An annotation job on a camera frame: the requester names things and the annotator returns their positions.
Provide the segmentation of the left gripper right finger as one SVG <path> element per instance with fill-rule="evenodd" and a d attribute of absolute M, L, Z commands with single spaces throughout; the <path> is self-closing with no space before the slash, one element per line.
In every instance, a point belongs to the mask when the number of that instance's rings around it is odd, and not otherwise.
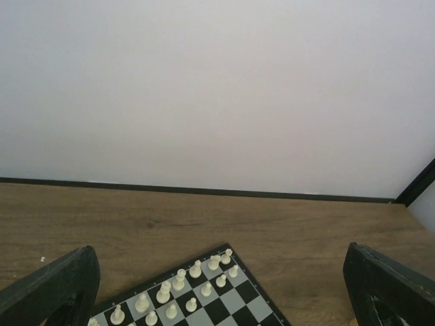
<path fill-rule="evenodd" d="M 356 242 L 343 276 L 358 325 L 433 325 L 434 281 Z"/>

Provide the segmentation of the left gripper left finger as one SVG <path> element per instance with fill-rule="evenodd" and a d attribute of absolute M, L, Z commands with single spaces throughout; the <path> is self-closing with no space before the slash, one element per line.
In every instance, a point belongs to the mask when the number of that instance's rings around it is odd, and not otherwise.
<path fill-rule="evenodd" d="M 95 249 L 75 249 L 1 290 L 1 324 L 87 325 L 100 281 Z"/>

